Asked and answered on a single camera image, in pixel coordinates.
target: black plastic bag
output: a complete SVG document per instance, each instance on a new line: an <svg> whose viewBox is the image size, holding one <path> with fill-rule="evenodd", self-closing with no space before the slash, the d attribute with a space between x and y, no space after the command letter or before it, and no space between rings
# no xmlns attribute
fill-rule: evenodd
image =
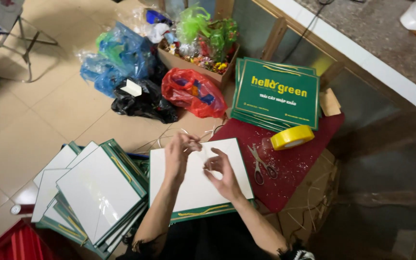
<svg viewBox="0 0 416 260"><path fill-rule="evenodd" d="M161 87L150 80L128 78L142 87L142 95L134 97L121 87L126 86L126 80L113 91L117 97L112 103L112 110L119 115L147 117L156 119L164 124L177 121L176 107L161 95Z"/></svg>

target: cardboard box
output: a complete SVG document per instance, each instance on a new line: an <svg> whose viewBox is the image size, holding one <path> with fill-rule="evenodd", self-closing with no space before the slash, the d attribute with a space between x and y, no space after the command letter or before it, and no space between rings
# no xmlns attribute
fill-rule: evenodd
<svg viewBox="0 0 416 260"><path fill-rule="evenodd" d="M212 72L207 69L198 67L197 65L191 62L187 62L179 57L172 55L169 52L166 52L163 49L162 43L158 45L158 55L161 61L166 65L168 69L172 69L172 68L193 69L205 75L208 79L211 80L211 82L213 82L218 87L218 89L222 91L224 87L226 86L229 80L229 77L231 76L232 72L235 69L235 60L237 59L240 45L237 43L234 43L234 47L235 47L235 53L232 58L232 61L231 63L229 63L226 72L224 72L224 74L222 75L219 75L216 72Z"/></svg>

